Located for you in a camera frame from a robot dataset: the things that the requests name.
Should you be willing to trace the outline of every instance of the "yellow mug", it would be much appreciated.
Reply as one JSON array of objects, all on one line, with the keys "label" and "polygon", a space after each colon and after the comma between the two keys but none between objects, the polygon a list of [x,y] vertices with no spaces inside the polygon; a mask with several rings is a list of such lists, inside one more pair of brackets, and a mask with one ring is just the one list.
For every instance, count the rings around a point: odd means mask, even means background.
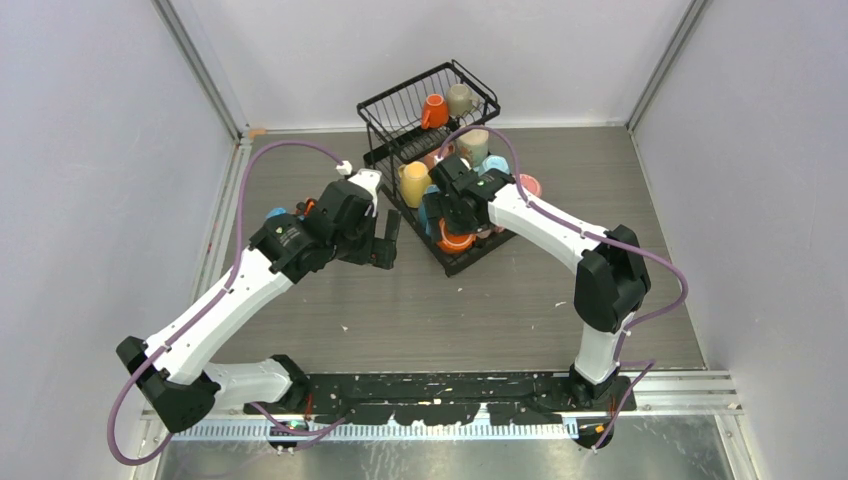
[{"label": "yellow mug", "polygon": [[433,184],[428,175],[427,165],[422,162],[412,162],[408,165],[401,165],[398,168],[400,175],[400,196],[403,201],[411,208],[421,206],[421,200],[424,197],[424,191],[427,187]]}]

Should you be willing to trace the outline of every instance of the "pink bowl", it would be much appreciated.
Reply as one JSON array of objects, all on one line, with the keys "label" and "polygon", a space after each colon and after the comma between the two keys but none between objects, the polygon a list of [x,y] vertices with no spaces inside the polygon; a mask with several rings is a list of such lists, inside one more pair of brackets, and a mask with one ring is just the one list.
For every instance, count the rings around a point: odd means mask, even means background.
[{"label": "pink bowl", "polygon": [[534,177],[530,175],[521,174],[521,186],[524,187],[525,190],[536,195],[539,198],[542,198],[542,184],[539,183]]}]

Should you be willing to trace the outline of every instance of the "gray mug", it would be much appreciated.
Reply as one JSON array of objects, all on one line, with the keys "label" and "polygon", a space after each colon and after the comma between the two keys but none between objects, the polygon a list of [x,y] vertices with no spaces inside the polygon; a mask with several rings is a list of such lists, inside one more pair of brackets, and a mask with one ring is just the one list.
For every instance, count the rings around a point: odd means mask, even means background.
[{"label": "gray mug", "polygon": [[445,98],[448,101],[448,113],[451,117],[461,117],[477,108],[480,99],[474,95],[471,87],[462,83],[452,85]]}]

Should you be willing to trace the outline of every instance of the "gray floor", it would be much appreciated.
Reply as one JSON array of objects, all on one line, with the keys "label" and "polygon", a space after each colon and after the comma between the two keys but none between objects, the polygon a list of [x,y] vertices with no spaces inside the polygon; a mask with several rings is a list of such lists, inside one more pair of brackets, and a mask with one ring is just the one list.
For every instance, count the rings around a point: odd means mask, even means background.
[{"label": "gray floor", "polygon": [[733,478],[711,415],[622,417],[598,455],[563,440],[324,442],[294,455],[271,452],[264,442],[172,442],[156,478],[226,472],[232,473],[223,478],[242,480]]},{"label": "gray floor", "polygon": [[[543,198],[585,221],[636,231],[643,247],[668,257],[639,162],[623,128],[516,129],[507,135],[522,171]],[[279,136],[257,138],[254,151]],[[364,133],[288,136],[325,145],[362,166]],[[492,143],[495,153],[503,148]],[[301,147],[257,163],[245,200],[249,236],[276,206],[317,197],[336,179],[332,162]],[[381,198],[381,210],[388,208]],[[515,238],[453,278],[404,223],[394,270],[333,262],[260,311],[215,361],[253,362],[286,353],[307,372],[564,370],[580,344],[571,303],[574,280],[553,257]],[[653,289],[643,312],[679,290],[649,262]],[[639,326],[623,359],[656,358],[659,368],[700,368],[685,309]]]}]

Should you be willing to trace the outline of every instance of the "orange mug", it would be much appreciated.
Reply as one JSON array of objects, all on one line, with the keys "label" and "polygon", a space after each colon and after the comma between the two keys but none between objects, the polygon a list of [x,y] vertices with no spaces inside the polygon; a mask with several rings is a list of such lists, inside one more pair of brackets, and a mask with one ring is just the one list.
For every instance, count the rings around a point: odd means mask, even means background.
[{"label": "orange mug", "polygon": [[427,102],[421,107],[421,128],[439,128],[448,123],[448,104],[445,97],[434,93],[427,97]]},{"label": "orange mug", "polygon": [[449,233],[447,228],[445,228],[445,219],[439,219],[439,229],[442,232],[442,239],[436,243],[439,248],[442,249],[445,253],[462,253],[474,244],[474,239],[477,238],[476,235],[466,234],[466,235],[454,235]]}]

